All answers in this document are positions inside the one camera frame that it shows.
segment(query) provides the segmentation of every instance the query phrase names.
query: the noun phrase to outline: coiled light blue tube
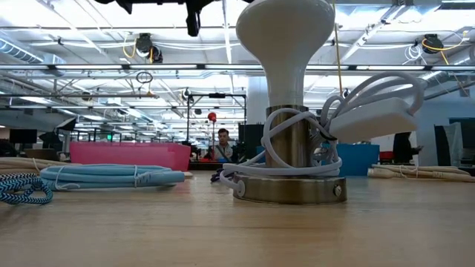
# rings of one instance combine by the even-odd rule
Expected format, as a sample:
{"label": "coiled light blue tube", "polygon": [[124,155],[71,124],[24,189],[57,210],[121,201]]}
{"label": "coiled light blue tube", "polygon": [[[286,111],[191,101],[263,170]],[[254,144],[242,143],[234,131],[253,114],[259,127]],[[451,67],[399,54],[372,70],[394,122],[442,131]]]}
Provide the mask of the coiled light blue tube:
{"label": "coiled light blue tube", "polygon": [[135,165],[51,166],[43,169],[40,177],[54,191],[159,186],[185,180],[185,174],[181,171],[160,166]]}

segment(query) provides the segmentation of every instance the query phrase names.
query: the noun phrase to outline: wooden table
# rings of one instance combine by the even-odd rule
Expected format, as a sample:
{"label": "wooden table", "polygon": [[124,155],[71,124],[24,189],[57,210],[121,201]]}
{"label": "wooden table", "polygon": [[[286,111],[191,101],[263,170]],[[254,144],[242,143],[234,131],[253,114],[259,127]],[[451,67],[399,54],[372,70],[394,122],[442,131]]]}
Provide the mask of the wooden table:
{"label": "wooden table", "polygon": [[0,204],[0,266],[475,266],[475,184],[352,178],[347,203],[291,206],[210,174]]}

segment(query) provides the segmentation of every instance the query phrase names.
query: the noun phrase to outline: pink box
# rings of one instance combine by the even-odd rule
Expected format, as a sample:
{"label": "pink box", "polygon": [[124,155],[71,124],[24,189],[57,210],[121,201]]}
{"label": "pink box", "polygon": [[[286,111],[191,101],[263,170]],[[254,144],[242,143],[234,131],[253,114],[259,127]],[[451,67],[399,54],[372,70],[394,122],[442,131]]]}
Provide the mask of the pink box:
{"label": "pink box", "polygon": [[158,165],[187,171],[191,148],[173,143],[72,142],[70,153],[72,163]]}

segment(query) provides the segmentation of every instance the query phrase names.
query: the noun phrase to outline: person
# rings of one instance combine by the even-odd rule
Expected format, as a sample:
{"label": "person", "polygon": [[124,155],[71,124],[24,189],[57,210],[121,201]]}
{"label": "person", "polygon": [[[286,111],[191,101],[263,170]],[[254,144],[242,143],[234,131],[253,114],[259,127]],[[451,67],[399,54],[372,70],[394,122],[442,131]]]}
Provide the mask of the person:
{"label": "person", "polygon": [[413,158],[413,155],[419,154],[419,152],[422,150],[422,146],[413,148],[410,145],[409,136],[410,136],[410,132],[396,133],[394,135],[394,143],[393,143],[394,163],[408,165],[410,164],[410,160]]}
{"label": "person", "polygon": [[219,138],[220,142],[218,145],[214,147],[214,160],[217,161],[227,161],[231,162],[232,157],[232,148],[229,145],[229,131],[225,128],[221,128],[217,132],[217,137]]}

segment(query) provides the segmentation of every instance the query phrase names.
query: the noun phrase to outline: computer monitor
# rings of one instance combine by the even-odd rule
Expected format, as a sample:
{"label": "computer monitor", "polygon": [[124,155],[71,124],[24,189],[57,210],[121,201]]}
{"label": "computer monitor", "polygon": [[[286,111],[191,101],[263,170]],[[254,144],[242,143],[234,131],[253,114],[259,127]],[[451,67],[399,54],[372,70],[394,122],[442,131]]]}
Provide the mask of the computer monitor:
{"label": "computer monitor", "polygon": [[10,129],[10,143],[36,144],[38,131],[34,129]]}

